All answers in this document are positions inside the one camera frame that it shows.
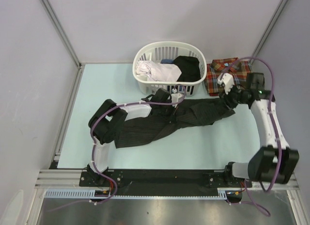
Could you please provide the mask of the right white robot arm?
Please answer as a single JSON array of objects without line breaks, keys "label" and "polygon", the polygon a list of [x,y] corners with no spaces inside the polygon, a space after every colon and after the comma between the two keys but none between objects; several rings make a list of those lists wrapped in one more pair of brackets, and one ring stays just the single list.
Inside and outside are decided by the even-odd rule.
[{"label": "right white robot arm", "polygon": [[249,179],[268,182],[270,187],[275,183],[287,184],[298,163],[299,153],[290,149],[284,138],[276,114],[275,98],[270,90],[264,88],[264,75],[248,74],[244,89],[235,85],[229,73],[220,74],[217,83],[224,88],[220,98],[228,108],[248,105],[255,118],[261,145],[249,162],[228,163],[225,167],[228,172],[223,175],[224,183],[234,187],[241,179]]}]

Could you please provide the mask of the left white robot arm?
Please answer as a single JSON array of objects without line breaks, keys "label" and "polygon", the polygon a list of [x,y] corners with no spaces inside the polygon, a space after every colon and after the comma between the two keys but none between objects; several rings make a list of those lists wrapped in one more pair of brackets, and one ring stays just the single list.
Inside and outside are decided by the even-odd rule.
[{"label": "left white robot arm", "polygon": [[177,122],[176,113],[184,100],[176,89],[159,89],[138,102],[117,104],[107,99],[89,120],[93,149],[87,171],[96,186],[106,183],[109,144],[116,148],[147,145],[170,135],[168,125]]}]

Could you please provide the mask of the dark striped long sleeve shirt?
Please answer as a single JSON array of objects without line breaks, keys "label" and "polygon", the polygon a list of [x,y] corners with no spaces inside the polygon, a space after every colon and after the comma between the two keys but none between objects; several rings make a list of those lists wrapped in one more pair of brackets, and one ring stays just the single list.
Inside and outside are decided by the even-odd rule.
[{"label": "dark striped long sleeve shirt", "polygon": [[165,138],[179,129],[208,126],[234,115],[220,98],[185,99],[178,105],[177,121],[166,121],[151,112],[124,122],[114,142],[116,148],[135,147]]}]

